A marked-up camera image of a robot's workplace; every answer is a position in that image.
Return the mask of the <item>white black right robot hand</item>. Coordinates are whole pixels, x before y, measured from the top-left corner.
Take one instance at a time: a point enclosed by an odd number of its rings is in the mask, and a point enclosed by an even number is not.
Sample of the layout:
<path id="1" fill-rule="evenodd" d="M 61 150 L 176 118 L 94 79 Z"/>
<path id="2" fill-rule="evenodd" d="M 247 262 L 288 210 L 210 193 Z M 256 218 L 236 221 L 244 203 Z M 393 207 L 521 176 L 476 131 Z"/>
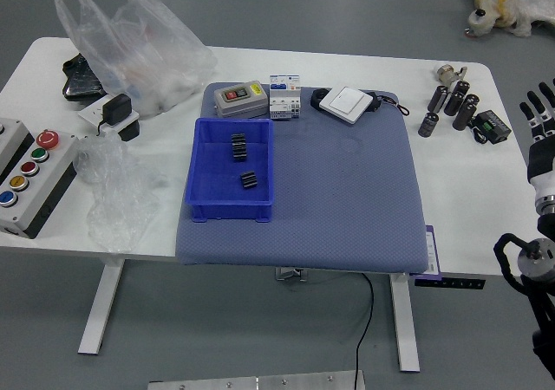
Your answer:
<path id="1" fill-rule="evenodd" d="M 527 180 L 536 192 L 536 201 L 554 197 L 554 88 L 539 83 L 540 98 L 532 90 L 528 101 L 519 104 L 530 127 L 533 143 L 529 148 Z"/>

